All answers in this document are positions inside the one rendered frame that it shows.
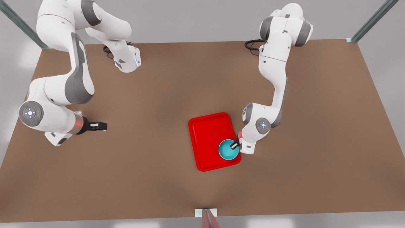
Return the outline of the teal bowl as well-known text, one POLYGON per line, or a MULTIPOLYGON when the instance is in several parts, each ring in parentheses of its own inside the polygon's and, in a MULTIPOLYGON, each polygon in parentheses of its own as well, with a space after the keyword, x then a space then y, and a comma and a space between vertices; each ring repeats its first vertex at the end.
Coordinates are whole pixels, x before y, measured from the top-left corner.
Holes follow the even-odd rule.
POLYGON ((234 142, 232 139, 223 140, 218 146, 219 155, 225 160, 233 160, 239 154, 238 149, 232 150, 230 148, 231 143, 234 142))

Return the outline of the red rectangular tray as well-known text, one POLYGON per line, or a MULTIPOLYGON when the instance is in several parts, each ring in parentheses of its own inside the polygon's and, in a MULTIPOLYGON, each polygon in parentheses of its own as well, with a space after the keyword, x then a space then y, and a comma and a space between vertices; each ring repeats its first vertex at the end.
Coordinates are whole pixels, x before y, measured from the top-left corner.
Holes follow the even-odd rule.
POLYGON ((233 160, 225 160, 218 152, 218 146, 223 140, 236 139, 231 119, 226 112, 191 118, 188 128, 199 171, 207 172, 240 163, 240 154, 233 160))

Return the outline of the silver frame post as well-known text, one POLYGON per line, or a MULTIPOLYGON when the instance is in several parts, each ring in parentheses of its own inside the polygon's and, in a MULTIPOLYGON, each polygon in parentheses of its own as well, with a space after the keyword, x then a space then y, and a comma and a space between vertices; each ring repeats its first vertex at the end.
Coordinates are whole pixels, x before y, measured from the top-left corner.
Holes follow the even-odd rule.
POLYGON ((398 3, 399 0, 386 0, 382 6, 367 20, 367 22, 351 37, 346 38, 347 43, 358 43, 360 39, 372 29, 373 26, 382 19, 389 10, 398 3))
POLYGON ((217 209, 194 209, 194 216, 202 219, 202 228, 221 228, 217 221, 217 209))
POLYGON ((37 33, 4 0, 0 0, 0 11, 41 49, 52 49, 42 42, 37 33))

